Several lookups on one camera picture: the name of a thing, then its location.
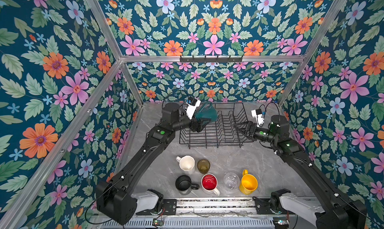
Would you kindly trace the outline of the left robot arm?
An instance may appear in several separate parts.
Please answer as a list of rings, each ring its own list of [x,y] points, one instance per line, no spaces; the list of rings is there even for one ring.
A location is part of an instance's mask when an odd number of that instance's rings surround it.
[[[164,196],[161,193],[149,189],[135,194],[135,187],[152,162],[175,138],[177,131],[189,128],[200,132],[203,129],[203,120],[195,116],[200,104],[200,100],[189,97],[185,108],[178,103],[167,103],[162,108],[160,121],[149,131],[133,158],[109,181],[100,182],[95,187],[99,212],[124,226],[136,213],[162,210]]]

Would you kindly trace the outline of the dark green mug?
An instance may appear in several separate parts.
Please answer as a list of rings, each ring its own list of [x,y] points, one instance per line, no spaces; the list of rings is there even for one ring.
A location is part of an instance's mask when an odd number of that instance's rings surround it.
[[[195,118],[200,122],[209,124],[217,120],[218,113],[213,103],[207,101],[195,112]]]

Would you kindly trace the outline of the cream white mug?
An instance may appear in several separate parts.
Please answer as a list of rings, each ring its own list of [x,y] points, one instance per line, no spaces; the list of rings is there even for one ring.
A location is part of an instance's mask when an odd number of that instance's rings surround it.
[[[177,162],[179,163],[180,169],[191,175],[195,172],[195,159],[191,156],[176,157]]]

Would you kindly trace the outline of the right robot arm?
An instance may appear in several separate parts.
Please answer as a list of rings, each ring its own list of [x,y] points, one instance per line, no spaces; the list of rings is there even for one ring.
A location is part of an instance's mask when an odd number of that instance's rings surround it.
[[[363,229],[367,209],[360,200],[353,201],[338,189],[309,159],[304,147],[290,137],[290,124],[284,116],[273,115],[269,127],[246,121],[235,124],[238,133],[251,141],[268,142],[269,149],[303,179],[316,196],[306,201],[287,189],[271,193],[272,212],[292,212],[318,229]]]

